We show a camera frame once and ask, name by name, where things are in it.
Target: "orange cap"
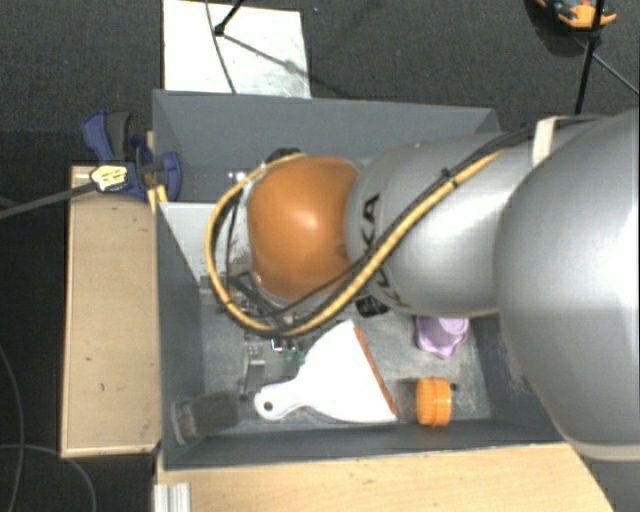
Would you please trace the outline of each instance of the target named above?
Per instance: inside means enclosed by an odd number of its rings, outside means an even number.
[[[442,427],[449,424],[451,420],[451,387],[447,379],[427,377],[418,380],[416,416],[421,425]]]

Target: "purple object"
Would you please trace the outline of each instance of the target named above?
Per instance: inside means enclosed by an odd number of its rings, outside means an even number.
[[[467,339],[468,318],[416,317],[418,348],[442,357],[451,357]]]

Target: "gray box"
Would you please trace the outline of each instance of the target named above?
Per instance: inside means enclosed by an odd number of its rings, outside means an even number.
[[[360,426],[325,422],[305,411],[267,423],[241,404],[241,422],[186,445],[176,441],[171,404],[237,390],[243,331],[203,282],[203,225],[228,187],[227,173],[251,170],[279,147],[348,159],[435,138],[499,131],[489,109],[344,100],[154,94],[157,153],[177,151],[185,172],[180,202],[157,215],[163,454],[167,469],[216,467],[558,441],[546,412],[510,357],[497,318],[472,322],[471,335],[448,361],[419,351],[412,321],[395,313],[359,319],[369,348],[400,409],[400,422]],[[357,315],[348,309],[343,316]],[[441,429],[413,419],[418,377],[457,384],[454,419]]]

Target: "black floor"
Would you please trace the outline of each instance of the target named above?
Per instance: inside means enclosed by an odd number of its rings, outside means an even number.
[[[502,126],[574,108],[582,49],[533,0],[267,0],[301,9],[316,97],[489,106]],[[598,54],[638,87],[640,5],[618,0],[619,20]],[[0,197],[27,201],[67,185],[91,155],[79,122],[128,110],[151,128],[162,86],[160,0],[2,0]],[[638,97],[594,63],[584,111],[615,114]],[[59,429],[65,284],[65,207],[0,221],[0,343],[24,401],[26,440],[55,449]],[[0,365],[0,444],[15,443],[17,409]],[[0,510],[17,452],[0,449]],[[150,509],[147,456],[82,461],[101,511]],[[81,477],[27,454],[16,512],[91,510]]]

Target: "wooden table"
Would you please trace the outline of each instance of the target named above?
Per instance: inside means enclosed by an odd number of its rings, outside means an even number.
[[[75,167],[71,183],[86,182]],[[71,203],[63,456],[152,451],[160,439],[153,240],[148,206],[92,193]],[[323,463],[165,472],[192,510],[610,512],[564,444]]]

